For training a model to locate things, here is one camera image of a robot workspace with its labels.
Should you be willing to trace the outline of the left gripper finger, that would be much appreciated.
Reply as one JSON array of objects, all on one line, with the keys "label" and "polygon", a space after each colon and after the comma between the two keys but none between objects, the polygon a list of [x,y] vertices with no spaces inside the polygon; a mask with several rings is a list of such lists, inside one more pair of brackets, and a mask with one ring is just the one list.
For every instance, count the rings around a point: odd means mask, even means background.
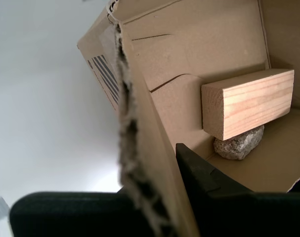
[{"label": "left gripper finger", "polygon": [[176,160],[203,237],[300,237],[300,178],[286,193],[254,192],[183,143]]},{"label": "left gripper finger", "polygon": [[10,209],[15,237],[149,237],[151,228],[123,190],[37,192]]}]

